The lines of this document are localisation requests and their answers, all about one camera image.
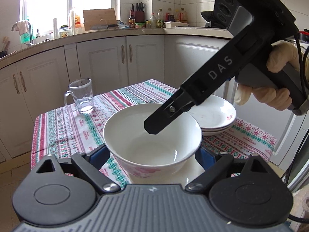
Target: hand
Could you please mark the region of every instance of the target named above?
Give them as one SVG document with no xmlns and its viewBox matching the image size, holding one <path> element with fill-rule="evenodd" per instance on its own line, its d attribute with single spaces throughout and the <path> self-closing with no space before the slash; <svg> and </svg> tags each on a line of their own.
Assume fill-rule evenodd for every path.
<svg viewBox="0 0 309 232">
<path fill-rule="evenodd" d="M 283 42 L 278 44 L 269 54 L 266 66 L 271 72 L 277 73 L 283 69 L 285 64 L 289 62 L 298 72 L 299 72 L 299 58 L 297 48 L 289 42 Z M 309 78 L 309 61 L 306 60 L 305 64 L 305 74 Z M 287 109 L 291 103 L 292 99 L 289 96 L 289 90 L 286 88 L 274 89 L 274 88 L 251 88 L 242 84 L 238 84 L 234 101 L 238 105 L 245 104 L 251 93 L 255 98 L 261 102 L 265 103 L 276 110 L 283 111 Z"/>
</svg>

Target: sink faucet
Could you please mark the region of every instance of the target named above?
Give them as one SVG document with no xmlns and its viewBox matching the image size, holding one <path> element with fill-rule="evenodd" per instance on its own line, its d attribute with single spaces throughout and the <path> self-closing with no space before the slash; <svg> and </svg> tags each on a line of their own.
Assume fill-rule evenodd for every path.
<svg viewBox="0 0 309 232">
<path fill-rule="evenodd" d="M 28 23 L 28 31 L 29 31 L 29 35 L 30 35 L 30 43 L 24 43 L 26 44 L 28 47 L 33 45 L 33 37 L 32 37 L 32 30 L 31 30 L 31 24 L 29 21 L 27 21 Z M 15 27 L 16 27 L 16 23 L 14 23 L 13 27 L 12 27 L 12 31 L 14 31 Z"/>
</svg>

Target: metal cabinet handle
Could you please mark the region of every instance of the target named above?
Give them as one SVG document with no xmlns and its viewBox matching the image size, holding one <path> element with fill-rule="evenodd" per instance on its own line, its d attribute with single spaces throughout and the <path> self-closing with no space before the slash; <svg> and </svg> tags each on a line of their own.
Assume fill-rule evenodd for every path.
<svg viewBox="0 0 309 232">
<path fill-rule="evenodd" d="M 27 89 L 26 89 L 26 86 L 25 86 L 25 80 L 24 80 L 24 77 L 23 77 L 23 73 L 21 71 L 20 71 L 20 78 L 21 78 L 21 84 L 23 85 L 24 91 L 26 92 Z"/>
<path fill-rule="evenodd" d="M 18 90 L 18 85 L 17 85 L 17 82 L 16 82 L 15 74 L 13 74 L 13 80 L 14 80 L 14 86 L 15 86 L 16 92 L 17 92 L 17 94 L 19 94 L 19 90 Z"/>
<path fill-rule="evenodd" d="M 132 45 L 129 45 L 129 48 L 130 48 L 130 63 L 132 63 L 133 58 Z"/>
<path fill-rule="evenodd" d="M 125 63 L 125 47 L 122 45 L 121 46 L 121 51 L 122 51 L 122 63 Z"/>
</svg>

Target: tablecloth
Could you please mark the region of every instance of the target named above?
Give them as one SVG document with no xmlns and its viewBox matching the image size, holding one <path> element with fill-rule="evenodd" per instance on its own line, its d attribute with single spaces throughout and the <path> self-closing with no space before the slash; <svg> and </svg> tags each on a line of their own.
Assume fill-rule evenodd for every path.
<svg viewBox="0 0 309 232">
<path fill-rule="evenodd" d="M 104 142 L 103 127 L 112 114 L 134 104 L 163 103 L 175 91 L 175 88 L 151 79 L 95 96 L 94 110 L 88 114 L 72 113 L 67 107 L 43 113 L 35 121 L 31 168 L 48 153 L 67 158 L 74 153 L 90 152 Z M 269 161 L 275 143 L 272 135 L 240 118 L 236 118 L 234 125 L 225 132 L 204 136 L 202 140 L 202 146 L 216 153 L 226 151 L 236 158 L 258 153 L 266 161 Z M 121 187 L 130 182 L 112 154 L 100 171 Z"/>
</svg>

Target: white lettering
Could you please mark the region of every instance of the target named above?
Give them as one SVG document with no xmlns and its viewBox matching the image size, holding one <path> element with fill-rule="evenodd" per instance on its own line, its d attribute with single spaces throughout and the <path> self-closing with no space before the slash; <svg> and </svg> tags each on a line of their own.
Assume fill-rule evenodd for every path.
<svg viewBox="0 0 309 232">
<path fill-rule="evenodd" d="M 228 56 L 224 58 L 224 61 L 227 62 L 228 65 L 232 64 L 232 60 Z"/>
<path fill-rule="evenodd" d="M 215 79 L 217 78 L 217 74 L 216 74 L 213 70 L 211 70 L 211 71 L 208 73 L 208 75 L 209 75 L 213 80 L 215 80 Z"/>
<path fill-rule="evenodd" d="M 226 69 L 224 66 L 222 66 L 221 64 L 218 64 L 218 68 L 220 70 L 220 72 L 222 73 L 222 70 Z"/>
</svg>

